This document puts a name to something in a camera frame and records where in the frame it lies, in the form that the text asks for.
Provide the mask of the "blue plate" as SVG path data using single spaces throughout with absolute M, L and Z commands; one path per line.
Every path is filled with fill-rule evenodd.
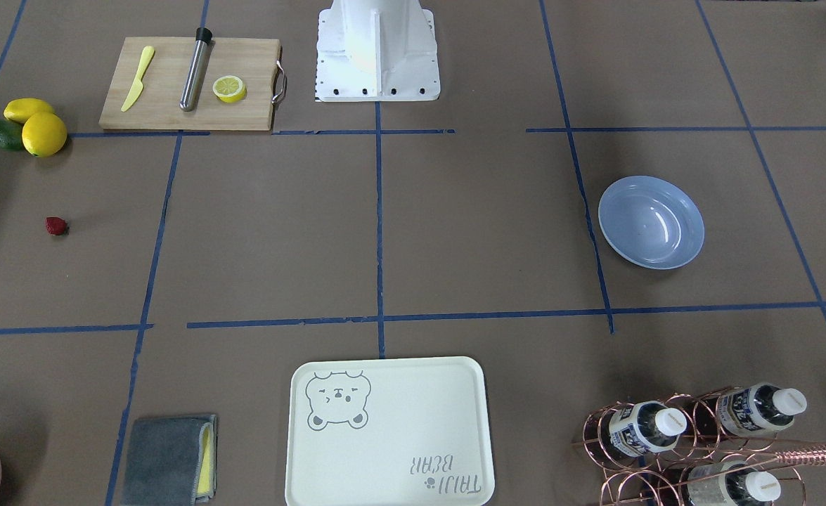
M 699 206 L 659 177 L 622 177 L 603 191 L 597 212 L 606 243 L 641 268 L 682 268 L 699 256 L 705 243 Z

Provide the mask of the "red strawberry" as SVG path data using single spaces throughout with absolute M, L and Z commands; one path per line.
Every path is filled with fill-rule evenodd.
M 48 234 L 53 236 L 66 235 L 69 231 L 69 223 L 58 216 L 49 216 L 44 219 L 44 227 Z

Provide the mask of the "cream bear tray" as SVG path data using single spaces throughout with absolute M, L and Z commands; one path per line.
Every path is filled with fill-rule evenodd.
M 288 505 L 484 505 L 484 372 L 466 356 L 319 361 L 290 384 Z

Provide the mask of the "half lemon slice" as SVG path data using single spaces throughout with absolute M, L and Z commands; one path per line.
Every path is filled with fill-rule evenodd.
M 245 80 L 237 76 L 222 76 L 214 80 L 214 96 L 222 103 L 236 103 L 245 99 L 247 87 Z

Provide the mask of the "bottle white cap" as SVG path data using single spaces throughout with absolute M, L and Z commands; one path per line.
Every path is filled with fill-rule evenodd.
M 807 409 L 807 398 L 799 389 L 759 382 L 719 396 L 715 416 L 724 432 L 740 438 L 756 438 L 791 428 L 795 417 Z
M 623 458 L 638 458 L 674 448 L 686 429 L 682 410 L 660 401 L 641 401 L 614 411 L 607 423 L 607 439 Z
M 687 505 L 772 505 L 781 496 L 782 484 L 775 475 L 743 460 L 693 467 L 683 486 Z

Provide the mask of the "steel muddler black cap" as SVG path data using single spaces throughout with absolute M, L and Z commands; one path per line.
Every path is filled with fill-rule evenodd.
M 188 74 L 184 82 L 179 109 L 191 112 L 200 100 L 200 90 L 206 74 L 208 60 L 212 52 L 213 35 L 207 27 L 198 27 Z

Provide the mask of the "grey yellow folded cloth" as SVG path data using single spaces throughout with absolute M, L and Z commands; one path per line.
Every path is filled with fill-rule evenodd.
M 122 505 L 198 505 L 217 492 L 214 413 L 141 417 L 133 423 Z

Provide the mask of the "yellow plastic knife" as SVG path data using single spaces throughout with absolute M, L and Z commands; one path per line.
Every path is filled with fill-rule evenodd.
M 121 112 L 129 111 L 129 109 L 133 107 L 134 103 L 141 96 L 141 93 L 145 89 L 143 78 L 145 77 L 146 71 L 151 64 L 153 57 L 155 57 L 155 47 L 148 45 L 142 48 L 136 73 L 134 73 L 134 78 L 132 80 L 129 92 L 120 107 Z

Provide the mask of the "yellow lemon large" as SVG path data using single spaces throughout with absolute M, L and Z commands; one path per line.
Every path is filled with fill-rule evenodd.
M 31 115 L 22 128 L 22 144 L 35 157 L 49 157 L 65 146 L 68 131 L 65 123 L 52 112 Z

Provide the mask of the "bottle white cap lower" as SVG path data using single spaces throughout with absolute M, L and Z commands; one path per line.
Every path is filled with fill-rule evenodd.
M 693 467 L 683 486 L 687 505 L 772 505 L 781 496 L 782 484 L 775 475 L 743 460 Z

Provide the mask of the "yellow lemon small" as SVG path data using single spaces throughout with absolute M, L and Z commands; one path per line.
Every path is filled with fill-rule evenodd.
M 4 108 L 4 117 L 15 124 L 24 124 L 37 113 L 56 113 L 50 103 L 37 97 L 21 97 L 8 102 Z

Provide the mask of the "green avocado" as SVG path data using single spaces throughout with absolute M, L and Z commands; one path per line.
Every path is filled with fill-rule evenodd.
M 7 151 L 26 150 L 22 141 L 23 126 L 10 119 L 0 119 L 0 148 Z

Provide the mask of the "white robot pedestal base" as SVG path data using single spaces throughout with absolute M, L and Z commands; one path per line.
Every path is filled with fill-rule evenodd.
M 435 19 L 420 2 L 333 1 L 319 12 L 317 28 L 317 102 L 441 96 Z

